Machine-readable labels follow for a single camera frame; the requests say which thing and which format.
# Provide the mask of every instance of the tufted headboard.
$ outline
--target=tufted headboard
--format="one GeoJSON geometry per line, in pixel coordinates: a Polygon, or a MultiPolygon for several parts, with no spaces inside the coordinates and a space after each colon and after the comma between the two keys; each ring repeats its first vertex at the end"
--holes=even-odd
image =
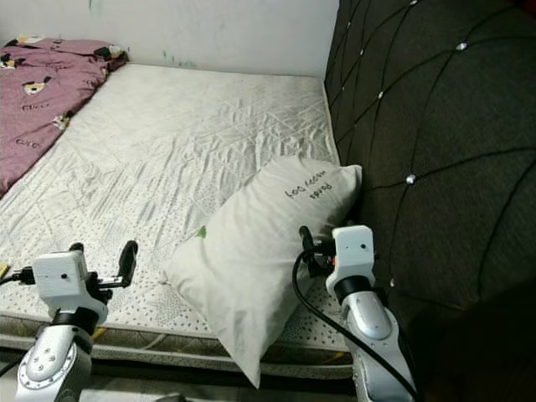
{"type": "Polygon", "coordinates": [[[325,84],[419,365],[482,362],[512,333],[505,358],[533,353],[536,22],[500,0],[341,0],[325,84]]]}

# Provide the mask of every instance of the wire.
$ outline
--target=wire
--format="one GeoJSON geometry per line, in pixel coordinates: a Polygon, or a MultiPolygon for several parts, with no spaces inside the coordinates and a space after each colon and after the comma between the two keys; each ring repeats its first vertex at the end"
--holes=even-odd
{"type": "Polygon", "coordinates": [[[8,277],[6,277],[6,278],[0,279],[0,286],[1,286],[1,285],[5,285],[5,284],[8,283],[8,282],[16,281],[16,280],[17,280],[16,277],[13,277],[13,275],[10,275],[10,276],[8,276],[8,277]]]}
{"type": "Polygon", "coordinates": [[[326,316],[322,312],[320,312],[318,309],[316,309],[307,299],[303,296],[302,291],[300,291],[300,288],[298,287],[298,268],[300,267],[300,264],[302,262],[302,259],[307,254],[312,253],[310,250],[302,251],[299,256],[296,258],[296,262],[294,263],[294,267],[292,268],[292,287],[294,288],[294,292],[296,293],[296,296],[298,300],[303,304],[303,306],[309,310],[312,314],[320,318],[322,321],[324,321],[327,325],[334,328],[335,330],[339,331],[342,335],[344,335],[350,342],[355,343],[356,346],[361,348],[368,356],[376,360],[376,362],[382,366],[389,374],[391,374],[411,395],[411,397],[415,401],[421,401],[421,397],[413,388],[413,386],[410,384],[410,382],[404,378],[402,374],[400,374],[393,366],[387,362],[384,358],[382,358],[379,354],[377,354],[373,349],[371,349],[365,342],[361,341],[360,339],[356,338],[349,330],[347,330],[342,325],[337,324],[334,322],[330,317],[326,316]]]}
{"type": "Polygon", "coordinates": [[[0,377],[2,377],[5,373],[7,373],[9,370],[11,370],[13,367],[15,367],[17,364],[19,364],[22,359],[23,359],[23,356],[20,357],[20,358],[16,358],[11,363],[8,363],[4,367],[2,367],[2,369],[0,369],[0,377]]]}

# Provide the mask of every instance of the quilted mattress surface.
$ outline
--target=quilted mattress surface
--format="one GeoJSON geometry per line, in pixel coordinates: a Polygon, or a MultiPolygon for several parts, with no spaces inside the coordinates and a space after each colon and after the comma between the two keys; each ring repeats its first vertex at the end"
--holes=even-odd
{"type": "MultiPolygon", "coordinates": [[[[88,270],[113,275],[134,239],[134,280],[114,292],[94,357],[234,370],[203,318],[160,282],[159,267],[272,157],[296,152],[338,163],[319,79],[129,64],[0,200],[0,260],[20,268],[80,241],[88,270]]],[[[321,282],[309,298],[338,316],[321,282]]],[[[0,345],[10,348],[29,347],[49,320],[36,289],[14,283],[2,288],[0,315],[0,345]]],[[[299,307],[263,371],[348,375],[345,350],[299,307]]]]}

